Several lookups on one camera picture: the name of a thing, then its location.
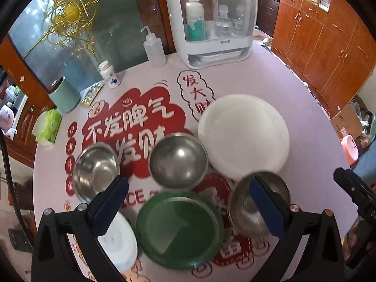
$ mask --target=stainless steel bowl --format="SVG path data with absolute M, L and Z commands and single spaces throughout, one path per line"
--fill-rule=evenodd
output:
M 74 165 L 74 192 L 82 201 L 89 203 L 110 185 L 119 172 L 118 157 L 111 146 L 103 142 L 89 145 Z
M 236 231 L 246 237 L 269 234 L 260 212 L 249 195 L 249 180 L 253 176 L 261 177 L 273 192 L 279 193 L 290 204 L 290 193 L 281 177 L 271 172 L 258 172 L 240 180 L 233 188 L 227 205 L 228 216 Z
M 208 165 L 205 147 L 185 133 L 165 136 L 149 157 L 150 174 L 158 184 L 170 190 L 194 188 L 204 178 Z

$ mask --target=pink tablecloth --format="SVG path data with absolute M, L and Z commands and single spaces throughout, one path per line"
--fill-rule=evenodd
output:
M 162 68 L 153 69 L 146 62 L 120 75 L 124 78 L 119 87 L 105 86 L 91 107 L 78 106 L 63 117 L 54 146 L 37 147 L 33 182 L 37 224 L 45 208 L 61 212 L 80 203 L 70 175 L 74 159 L 95 141 L 112 145 L 119 155 L 122 175 L 132 175 L 121 211 L 134 221 L 141 206 L 160 189 L 147 169 L 154 143 L 171 132 L 197 134 L 202 112 L 228 94 L 257 96 L 273 105 L 284 118 L 291 147 L 280 176 L 289 187 L 291 203 L 310 212 L 332 209 L 341 236 L 355 221 L 357 207 L 333 181 L 335 168 L 349 166 L 330 122 L 302 83 L 258 44 L 253 44 L 251 55 L 241 62 L 192 71 L 177 54 L 172 54 Z M 232 185 L 232 181 L 211 171 L 201 189 L 215 187 L 217 206 L 225 213 Z M 249 281 L 277 239 L 246 239 L 226 221 L 225 227 L 226 244 L 210 263 L 196 270 L 168 270 L 140 253 L 134 267 L 123 274 L 128 281 Z M 83 274 L 91 277 L 73 237 L 70 241 Z M 294 272 L 304 246 L 305 242 L 299 246 L 285 277 Z

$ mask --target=gold decorative ornament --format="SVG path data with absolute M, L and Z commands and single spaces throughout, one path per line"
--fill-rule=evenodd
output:
M 62 48 L 73 48 L 73 54 L 87 50 L 94 55 L 95 39 L 92 36 L 93 20 L 96 14 L 95 4 L 100 0 L 43 0 L 47 9 L 43 16 L 43 33 L 41 38 L 26 53 L 23 59 L 39 43 L 48 41 Z

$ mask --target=tissue box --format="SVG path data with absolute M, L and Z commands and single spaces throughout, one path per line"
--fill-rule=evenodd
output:
M 37 126 L 37 124 L 39 125 L 35 141 L 43 146 L 53 145 L 56 140 L 61 119 L 62 117 L 56 109 L 41 114 L 35 123 L 35 126 Z

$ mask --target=stack of white plates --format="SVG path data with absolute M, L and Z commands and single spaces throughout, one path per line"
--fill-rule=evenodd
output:
M 106 234 L 98 237 L 98 242 L 118 271 L 128 270 L 136 261 L 136 236 L 129 222 L 119 212 Z
M 278 173 L 290 150 L 282 116 L 250 95 L 229 95 L 213 102 L 200 119 L 199 140 L 212 166 L 233 180 L 258 171 Z

